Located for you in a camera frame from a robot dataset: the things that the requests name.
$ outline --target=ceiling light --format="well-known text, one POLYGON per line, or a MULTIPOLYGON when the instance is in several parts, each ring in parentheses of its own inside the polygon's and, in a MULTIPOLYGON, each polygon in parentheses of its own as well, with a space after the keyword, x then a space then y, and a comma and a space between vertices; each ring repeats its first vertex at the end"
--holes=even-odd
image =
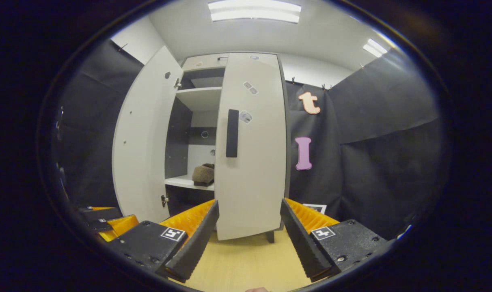
POLYGON ((369 39, 368 44, 364 45, 363 49, 370 52, 372 55, 375 55, 377 58, 387 52, 387 50, 385 50, 382 45, 374 41, 374 39, 369 39))
POLYGON ((299 5, 275 0, 224 0, 208 4, 212 21, 241 18, 273 19, 298 23, 299 5))

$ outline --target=black fabric backdrop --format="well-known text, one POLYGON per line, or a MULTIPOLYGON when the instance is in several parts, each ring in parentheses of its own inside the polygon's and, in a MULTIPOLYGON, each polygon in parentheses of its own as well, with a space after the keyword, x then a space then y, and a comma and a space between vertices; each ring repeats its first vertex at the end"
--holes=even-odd
MULTIPOLYGON (((118 114, 142 64, 107 41, 83 63, 63 96, 62 150, 70 200, 118 207, 112 138, 118 114)), ((406 57, 391 50, 330 90, 286 82, 291 127, 290 198, 327 205, 326 214, 356 219, 385 238, 408 225, 433 195, 441 125, 433 94, 406 57), (298 96, 317 96, 308 114, 298 96), (296 170, 297 137, 311 138, 310 170, 296 170)))
POLYGON ((337 220, 355 219, 387 239, 408 226, 435 194, 443 143, 435 96, 397 51, 332 89, 287 82, 291 123, 289 198, 327 205, 337 220), (298 100, 318 98, 308 114, 298 100), (296 137, 311 138, 310 170, 296 170, 296 137))
POLYGON ((58 165, 75 205, 118 207, 112 139, 123 100, 143 65, 110 39, 96 48, 64 88, 58 165))

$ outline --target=cabinet shelf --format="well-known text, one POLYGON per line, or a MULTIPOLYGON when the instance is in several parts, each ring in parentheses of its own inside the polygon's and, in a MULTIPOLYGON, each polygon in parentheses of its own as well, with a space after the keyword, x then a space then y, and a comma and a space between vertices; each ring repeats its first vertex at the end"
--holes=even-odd
POLYGON ((208 187, 200 187, 198 185, 194 185, 194 181, 192 181, 192 178, 188 177, 188 175, 186 174, 184 176, 166 179, 165 185, 173 185, 175 187, 186 187, 188 189, 196 189, 196 190, 207 190, 207 191, 215 190, 214 183, 212 183, 208 187))
POLYGON ((218 111, 222 87, 178 90, 177 98, 193 112, 218 111))

